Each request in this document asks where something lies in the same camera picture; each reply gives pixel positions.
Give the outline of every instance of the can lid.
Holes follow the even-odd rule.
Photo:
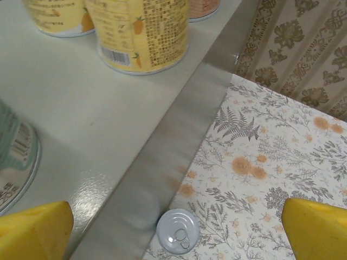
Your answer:
[[[157,224],[157,236],[161,246],[173,255],[191,251],[199,240],[199,224],[189,211],[169,210]]]

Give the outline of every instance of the shelf surface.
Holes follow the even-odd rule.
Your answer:
[[[189,24],[189,49],[178,65],[128,76],[99,59],[95,34],[47,36],[21,1],[1,1],[0,97],[38,129],[42,143],[36,178],[9,213],[68,201],[71,254],[240,2],[222,1],[213,17]]]

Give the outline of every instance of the yellow can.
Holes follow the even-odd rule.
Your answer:
[[[111,68],[148,75],[174,66],[188,46],[189,0],[86,0]]]
[[[84,0],[23,0],[36,26],[55,37],[77,37],[94,31]]]
[[[220,4],[221,0],[191,0],[189,22],[198,22],[209,18]]]

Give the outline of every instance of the can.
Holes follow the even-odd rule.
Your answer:
[[[84,0],[23,0],[36,26],[54,37],[77,37],[95,31]]]
[[[178,63],[188,47],[189,0],[86,0],[98,52],[112,69],[149,75]]]
[[[211,17],[221,4],[221,0],[191,0],[189,22],[199,22]]]
[[[0,100],[0,215],[30,186],[40,154],[40,142],[33,127]]]

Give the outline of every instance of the stainless steel strip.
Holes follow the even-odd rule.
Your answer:
[[[141,259],[212,123],[257,5],[245,0],[167,111],[73,259]]]

